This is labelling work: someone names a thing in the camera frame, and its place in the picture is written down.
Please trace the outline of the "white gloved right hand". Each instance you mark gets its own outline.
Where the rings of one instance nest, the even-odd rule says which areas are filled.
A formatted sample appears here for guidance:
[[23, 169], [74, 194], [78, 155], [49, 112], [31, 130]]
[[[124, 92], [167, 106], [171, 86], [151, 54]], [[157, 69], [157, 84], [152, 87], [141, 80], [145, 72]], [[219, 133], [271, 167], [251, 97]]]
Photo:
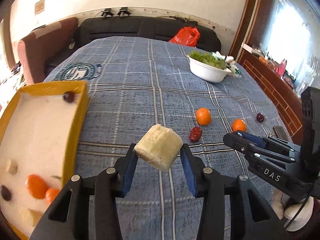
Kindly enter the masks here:
[[[291, 204], [288, 207], [285, 207], [284, 204], [289, 203], [289, 196], [283, 194], [280, 190], [274, 189], [272, 195], [271, 206], [279, 219], [287, 219], [287, 225], [293, 220], [293, 217], [296, 215], [298, 210], [302, 207], [304, 200], [301, 200], [298, 204]], [[295, 232], [302, 229], [307, 222], [310, 220], [313, 213], [314, 198], [309, 197], [305, 206], [302, 208], [297, 217], [293, 220], [290, 226], [287, 228], [289, 232]]]

